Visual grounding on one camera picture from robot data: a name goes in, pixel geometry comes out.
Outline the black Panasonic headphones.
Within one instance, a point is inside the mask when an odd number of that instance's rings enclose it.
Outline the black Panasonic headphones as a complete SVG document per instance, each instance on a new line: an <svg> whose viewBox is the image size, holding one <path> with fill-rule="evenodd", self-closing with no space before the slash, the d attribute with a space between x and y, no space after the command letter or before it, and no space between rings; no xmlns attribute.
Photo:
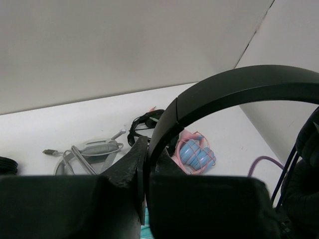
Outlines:
<svg viewBox="0 0 319 239"><path fill-rule="evenodd" d="M149 149L167 143L193 122L220 110L259 101L319 102L316 72L281 65L257 65L229 70L207 78L181 93L157 123ZM278 182L279 239L316 239L319 236L319 113L302 127Z"/></svg>

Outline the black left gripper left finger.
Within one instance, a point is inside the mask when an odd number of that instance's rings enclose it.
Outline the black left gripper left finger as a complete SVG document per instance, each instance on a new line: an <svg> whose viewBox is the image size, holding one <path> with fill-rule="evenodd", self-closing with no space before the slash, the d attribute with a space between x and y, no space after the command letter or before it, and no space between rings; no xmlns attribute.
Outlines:
<svg viewBox="0 0 319 239"><path fill-rule="evenodd" d="M3 239L138 239L144 223L148 141L100 175L2 176Z"/></svg>

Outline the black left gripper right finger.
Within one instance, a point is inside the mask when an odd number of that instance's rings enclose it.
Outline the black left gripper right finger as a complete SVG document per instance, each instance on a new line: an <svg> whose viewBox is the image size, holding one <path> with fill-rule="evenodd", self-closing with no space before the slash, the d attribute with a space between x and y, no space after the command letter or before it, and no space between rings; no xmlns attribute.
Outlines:
<svg viewBox="0 0 319 239"><path fill-rule="evenodd" d="M266 185L235 176L190 176L148 150L146 193L156 239L278 239L277 216Z"/></svg>

